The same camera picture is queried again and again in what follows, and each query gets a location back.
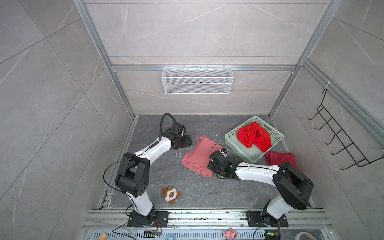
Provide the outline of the pink t shirt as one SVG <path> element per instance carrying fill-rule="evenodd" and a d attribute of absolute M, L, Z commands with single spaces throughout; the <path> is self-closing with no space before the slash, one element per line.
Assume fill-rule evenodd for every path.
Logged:
<path fill-rule="evenodd" d="M 222 148 L 221 145 L 203 135 L 198 139 L 194 150 L 184 155 L 182 165 L 203 177 L 212 177 L 213 171 L 208 169 L 210 155 Z"/>

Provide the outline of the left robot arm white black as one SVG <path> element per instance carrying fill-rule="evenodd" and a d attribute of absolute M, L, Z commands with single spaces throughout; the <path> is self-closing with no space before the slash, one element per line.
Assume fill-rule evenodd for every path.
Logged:
<path fill-rule="evenodd" d="M 115 186 L 132 202 L 134 212 L 130 218 L 136 225 L 149 227 L 156 221 L 155 207 L 147 193 L 151 164 L 171 149 L 178 150 L 192 145 L 189 135 L 163 135 L 143 150 L 123 155 Z"/>

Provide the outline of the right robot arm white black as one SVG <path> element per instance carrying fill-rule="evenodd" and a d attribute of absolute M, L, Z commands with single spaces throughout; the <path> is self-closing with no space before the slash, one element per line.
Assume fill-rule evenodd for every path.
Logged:
<path fill-rule="evenodd" d="M 211 153 L 208 169 L 223 179 L 254 181 L 276 187 L 279 194 L 260 212 L 262 225 L 272 226 L 287 212 L 304 211 L 310 206 L 314 183 L 289 162 L 274 166 L 253 165 L 229 159 L 227 150 L 222 149 Z"/>

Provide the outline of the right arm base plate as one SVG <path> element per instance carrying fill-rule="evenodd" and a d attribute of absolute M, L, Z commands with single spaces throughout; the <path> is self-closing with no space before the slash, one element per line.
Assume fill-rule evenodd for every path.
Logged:
<path fill-rule="evenodd" d="M 288 227 L 286 215 L 279 219 L 275 219 L 267 212 L 262 211 L 246 211 L 246 220 L 249 227 Z"/>

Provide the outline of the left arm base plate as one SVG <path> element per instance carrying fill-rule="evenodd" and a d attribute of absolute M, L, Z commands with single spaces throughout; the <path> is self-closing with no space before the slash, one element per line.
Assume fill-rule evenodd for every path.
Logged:
<path fill-rule="evenodd" d="M 136 212 L 131 212 L 129 216 L 128 227 L 156 228 L 167 227 L 169 212 L 151 211 L 148 216 L 143 216 Z"/>

